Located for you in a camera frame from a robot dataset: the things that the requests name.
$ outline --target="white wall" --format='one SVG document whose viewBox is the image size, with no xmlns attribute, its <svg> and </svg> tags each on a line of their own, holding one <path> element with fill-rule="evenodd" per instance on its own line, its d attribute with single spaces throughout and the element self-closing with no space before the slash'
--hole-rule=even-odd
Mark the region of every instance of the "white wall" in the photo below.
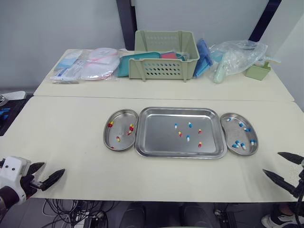
<svg viewBox="0 0 304 228">
<path fill-rule="evenodd" d="M 288 38 L 277 51 L 282 61 L 272 65 L 295 102 L 304 111 L 304 17 L 302 16 Z"/>
<path fill-rule="evenodd" d="M 304 11 L 303 0 L 282 0 L 260 42 L 268 45 L 267 54 L 274 56 L 299 21 Z"/>
<path fill-rule="evenodd" d="M 282 61 L 271 66 L 295 102 L 304 110 L 304 1 L 283 0 L 260 42 L 268 45 L 267 54 Z"/>
<path fill-rule="evenodd" d="M 115 0 L 0 0 L 0 94 L 34 91 L 66 49 L 124 48 Z"/>
<path fill-rule="evenodd" d="M 135 0 L 137 28 L 192 31 L 211 46 L 249 39 L 268 0 Z"/>
</svg>

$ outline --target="small green container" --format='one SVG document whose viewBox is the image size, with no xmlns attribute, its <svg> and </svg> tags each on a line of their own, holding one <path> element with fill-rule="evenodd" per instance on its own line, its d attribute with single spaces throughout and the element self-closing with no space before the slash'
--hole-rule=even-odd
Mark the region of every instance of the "small green container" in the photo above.
<svg viewBox="0 0 304 228">
<path fill-rule="evenodd" d="M 268 66 L 268 62 L 265 62 L 264 66 L 255 66 L 252 65 L 246 71 L 246 77 L 254 78 L 262 81 L 264 77 L 271 70 L 271 67 Z"/>
</svg>

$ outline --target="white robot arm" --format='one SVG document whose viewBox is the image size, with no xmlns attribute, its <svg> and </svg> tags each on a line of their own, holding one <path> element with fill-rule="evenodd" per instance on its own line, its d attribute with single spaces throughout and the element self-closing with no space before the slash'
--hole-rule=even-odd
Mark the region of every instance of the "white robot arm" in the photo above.
<svg viewBox="0 0 304 228">
<path fill-rule="evenodd" d="M 65 172 L 65 169 L 58 170 L 44 182 L 37 182 L 33 174 L 43 165 L 44 162 L 31 165 L 31 161 L 14 156 L 0 161 L 0 222 L 14 204 L 24 203 L 37 189 L 47 190 Z"/>
</svg>

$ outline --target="pink item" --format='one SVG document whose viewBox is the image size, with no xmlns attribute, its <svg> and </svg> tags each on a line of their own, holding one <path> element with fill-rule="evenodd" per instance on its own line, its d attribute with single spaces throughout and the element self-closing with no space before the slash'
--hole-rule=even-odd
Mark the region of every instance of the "pink item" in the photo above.
<svg viewBox="0 0 304 228">
<path fill-rule="evenodd" d="M 161 58 L 175 58 L 176 59 L 176 54 L 175 52 L 167 52 L 161 54 Z"/>
</svg>

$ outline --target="black robotic claw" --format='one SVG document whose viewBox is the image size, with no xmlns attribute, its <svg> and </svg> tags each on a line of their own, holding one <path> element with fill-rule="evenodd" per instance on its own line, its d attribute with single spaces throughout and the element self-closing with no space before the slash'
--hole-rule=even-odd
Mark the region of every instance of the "black robotic claw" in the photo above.
<svg viewBox="0 0 304 228">
<path fill-rule="evenodd" d="M 49 187 L 51 187 L 53 184 L 55 184 L 64 174 L 65 169 L 58 170 L 51 174 L 44 182 L 37 182 L 35 180 L 31 180 L 29 185 L 36 189 L 41 189 L 42 191 L 47 190 Z"/>
<path fill-rule="evenodd" d="M 34 174 L 35 172 L 37 172 L 44 164 L 45 164 L 44 162 L 37 162 L 37 163 L 31 164 L 31 165 L 29 166 L 27 175 L 33 175 L 33 174 Z"/>
<path fill-rule="evenodd" d="M 50 175 L 44 182 L 42 182 L 41 190 L 45 191 L 55 184 L 62 177 L 65 171 L 65 169 L 58 170 Z"/>
<path fill-rule="evenodd" d="M 297 154 L 293 154 L 293 153 L 288 153 L 288 152 L 279 152 L 278 154 L 280 154 L 283 158 L 289 160 L 290 162 L 297 164 L 297 165 L 301 165 L 304 157 L 297 155 Z"/>
<path fill-rule="evenodd" d="M 278 154 L 292 163 L 295 163 L 297 165 L 301 164 L 303 166 L 304 157 L 300 155 L 288 153 L 288 152 L 279 152 Z M 300 180 L 297 187 L 289 184 L 284 180 L 283 177 L 275 174 L 274 172 L 270 172 L 264 169 L 263 171 L 267 175 L 267 177 L 269 177 L 275 184 L 287 190 L 290 194 L 292 194 L 296 198 L 298 198 L 301 192 L 304 191 L 304 170 L 302 170 L 301 173 L 299 174 Z"/>
</svg>

